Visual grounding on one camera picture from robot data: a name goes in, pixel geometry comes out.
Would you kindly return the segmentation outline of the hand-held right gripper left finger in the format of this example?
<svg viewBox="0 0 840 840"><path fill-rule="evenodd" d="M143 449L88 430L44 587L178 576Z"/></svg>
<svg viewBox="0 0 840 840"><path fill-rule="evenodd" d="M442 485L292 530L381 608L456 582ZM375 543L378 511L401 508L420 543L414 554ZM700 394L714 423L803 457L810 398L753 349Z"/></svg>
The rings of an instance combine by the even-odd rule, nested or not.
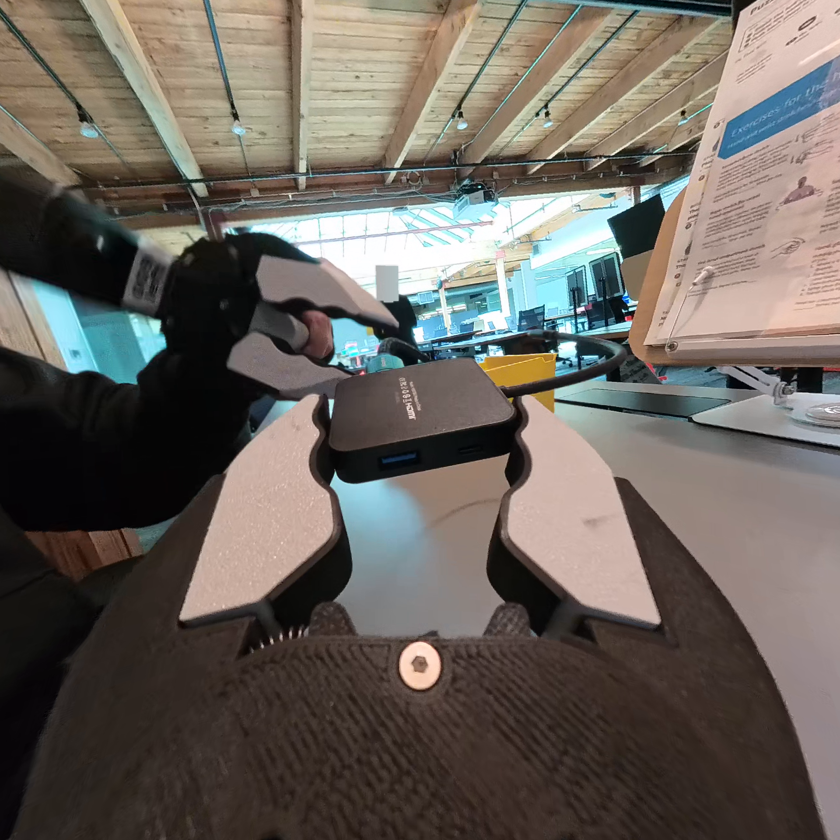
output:
<svg viewBox="0 0 840 840"><path fill-rule="evenodd" d="M331 487L329 401L308 395L260 432L224 474L179 615L310 624L350 581L352 555Z"/></svg>

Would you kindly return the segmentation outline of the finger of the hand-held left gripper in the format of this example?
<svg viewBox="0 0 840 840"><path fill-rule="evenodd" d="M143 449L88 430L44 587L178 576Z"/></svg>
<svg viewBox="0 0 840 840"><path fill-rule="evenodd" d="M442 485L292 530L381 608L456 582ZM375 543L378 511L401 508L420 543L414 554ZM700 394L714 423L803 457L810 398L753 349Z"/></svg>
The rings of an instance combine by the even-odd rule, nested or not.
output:
<svg viewBox="0 0 840 840"><path fill-rule="evenodd" d="M318 364L305 355L286 353L259 332L251 332L236 343L227 357L227 368L278 400L300 400L309 395L334 398L339 383L355 377L338 366Z"/></svg>
<svg viewBox="0 0 840 840"><path fill-rule="evenodd" d="M399 328L397 319L383 303L328 261L263 255L255 277L262 300L290 315L318 311L332 319L350 319L366 327Z"/></svg>

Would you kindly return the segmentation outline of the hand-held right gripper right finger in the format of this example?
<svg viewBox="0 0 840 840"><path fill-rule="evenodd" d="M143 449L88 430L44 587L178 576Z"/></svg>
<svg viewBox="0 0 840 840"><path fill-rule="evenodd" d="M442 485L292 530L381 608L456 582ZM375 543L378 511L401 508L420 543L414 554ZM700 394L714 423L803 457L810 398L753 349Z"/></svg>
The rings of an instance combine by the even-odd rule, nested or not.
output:
<svg viewBox="0 0 840 840"><path fill-rule="evenodd" d="M535 636L589 620L656 632L662 617L610 467L533 396L519 426L489 546L489 583Z"/></svg>

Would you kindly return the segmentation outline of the black square adapter hub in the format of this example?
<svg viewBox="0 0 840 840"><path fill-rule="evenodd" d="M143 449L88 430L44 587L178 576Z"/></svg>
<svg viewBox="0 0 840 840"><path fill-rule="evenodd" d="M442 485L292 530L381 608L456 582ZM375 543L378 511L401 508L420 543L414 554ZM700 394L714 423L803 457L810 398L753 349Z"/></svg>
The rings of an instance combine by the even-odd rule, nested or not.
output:
<svg viewBox="0 0 840 840"><path fill-rule="evenodd" d="M509 455L517 408L478 363L441 360L335 388L329 450L349 484Z"/></svg>

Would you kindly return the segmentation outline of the yellow plastic bin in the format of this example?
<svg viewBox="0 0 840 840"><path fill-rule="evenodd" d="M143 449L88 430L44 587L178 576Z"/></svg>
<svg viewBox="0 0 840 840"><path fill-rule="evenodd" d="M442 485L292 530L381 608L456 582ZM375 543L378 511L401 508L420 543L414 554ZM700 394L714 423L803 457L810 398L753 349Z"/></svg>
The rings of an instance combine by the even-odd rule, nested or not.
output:
<svg viewBox="0 0 840 840"><path fill-rule="evenodd" d="M478 364L501 388L552 379L556 373L556 362L556 353L527 353L488 355Z"/></svg>

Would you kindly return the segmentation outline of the person's left forearm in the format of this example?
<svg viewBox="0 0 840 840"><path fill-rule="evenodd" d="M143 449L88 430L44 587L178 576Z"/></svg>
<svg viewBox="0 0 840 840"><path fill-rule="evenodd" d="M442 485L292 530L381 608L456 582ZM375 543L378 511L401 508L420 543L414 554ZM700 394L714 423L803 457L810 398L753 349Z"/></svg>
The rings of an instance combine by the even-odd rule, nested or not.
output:
<svg viewBox="0 0 840 840"><path fill-rule="evenodd" d="M2 510L29 532L172 518L245 446L258 399L224 362L168 350L132 385L2 349L1 391Z"/></svg>

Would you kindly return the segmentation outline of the grey desk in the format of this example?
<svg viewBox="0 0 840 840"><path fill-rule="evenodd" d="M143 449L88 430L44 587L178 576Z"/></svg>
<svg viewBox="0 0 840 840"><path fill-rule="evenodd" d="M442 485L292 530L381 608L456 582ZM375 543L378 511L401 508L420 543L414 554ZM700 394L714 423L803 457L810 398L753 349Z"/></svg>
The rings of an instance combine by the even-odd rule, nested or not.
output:
<svg viewBox="0 0 840 840"><path fill-rule="evenodd" d="M838 763L838 454L691 421L556 403L729 599L789 708L815 775ZM367 635L477 636L499 599L486 563L504 458L347 485L353 575L340 602Z"/></svg>

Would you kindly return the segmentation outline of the person's left hand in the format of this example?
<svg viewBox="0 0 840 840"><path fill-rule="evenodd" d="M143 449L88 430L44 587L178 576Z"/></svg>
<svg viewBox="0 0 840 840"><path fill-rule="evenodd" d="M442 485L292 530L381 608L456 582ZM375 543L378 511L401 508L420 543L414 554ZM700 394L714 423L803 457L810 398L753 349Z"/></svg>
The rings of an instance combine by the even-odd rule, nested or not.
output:
<svg viewBox="0 0 840 840"><path fill-rule="evenodd" d="M319 364L328 364L333 358L333 325L331 319L321 311L303 311L298 319L308 331L308 340L301 354Z"/></svg>

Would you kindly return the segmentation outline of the ceiling projector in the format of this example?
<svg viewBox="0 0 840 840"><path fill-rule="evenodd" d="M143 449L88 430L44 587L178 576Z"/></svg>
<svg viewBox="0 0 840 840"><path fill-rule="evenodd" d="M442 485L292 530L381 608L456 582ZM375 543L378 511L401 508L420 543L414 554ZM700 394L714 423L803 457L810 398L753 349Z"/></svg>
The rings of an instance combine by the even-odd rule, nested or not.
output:
<svg viewBox="0 0 840 840"><path fill-rule="evenodd" d="M470 182L458 189L451 214L460 223L477 222L486 215L492 215L497 204L497 191L492 185Z"/></svg>

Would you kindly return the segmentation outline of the black monitor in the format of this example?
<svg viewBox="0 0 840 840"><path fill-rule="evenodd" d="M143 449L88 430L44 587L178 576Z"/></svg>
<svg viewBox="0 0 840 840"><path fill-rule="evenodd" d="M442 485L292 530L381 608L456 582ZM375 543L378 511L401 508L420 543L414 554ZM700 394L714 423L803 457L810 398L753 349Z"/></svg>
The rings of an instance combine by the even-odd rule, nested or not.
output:
<svg viewBox="0 0 840 840"><path fill-rule="evenodd" d="M662 197L655 194L607 219L622 261L655 248L664 217Z"/></svg>

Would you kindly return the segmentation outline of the wooden document stand with papers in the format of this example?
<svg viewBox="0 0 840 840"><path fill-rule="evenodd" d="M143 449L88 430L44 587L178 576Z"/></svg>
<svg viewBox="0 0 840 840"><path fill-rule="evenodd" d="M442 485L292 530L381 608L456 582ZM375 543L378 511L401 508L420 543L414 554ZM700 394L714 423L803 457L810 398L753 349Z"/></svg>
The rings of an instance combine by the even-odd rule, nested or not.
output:
<svg viewBox="0 0 840 840"><path fill-rule="evenodd" d="M651 364L838 369L839 2L738 14L629 344Z"/></svg>

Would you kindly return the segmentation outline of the grey stand base plate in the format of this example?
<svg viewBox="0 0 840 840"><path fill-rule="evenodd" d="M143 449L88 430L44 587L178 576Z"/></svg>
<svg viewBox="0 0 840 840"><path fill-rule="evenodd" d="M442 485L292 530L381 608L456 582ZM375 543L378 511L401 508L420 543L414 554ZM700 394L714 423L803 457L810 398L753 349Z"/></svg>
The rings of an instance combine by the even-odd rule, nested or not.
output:
<svg viewBox="0 0 840 840"><path fill-rule="evenodd" d="M839 402L839 397L798 392L788 396L783 405L776 405L771 395L758 395L695 414L691 421L705 427L839 449L839 430L798 423L791 418L791 410L799 402Z"/></svg>

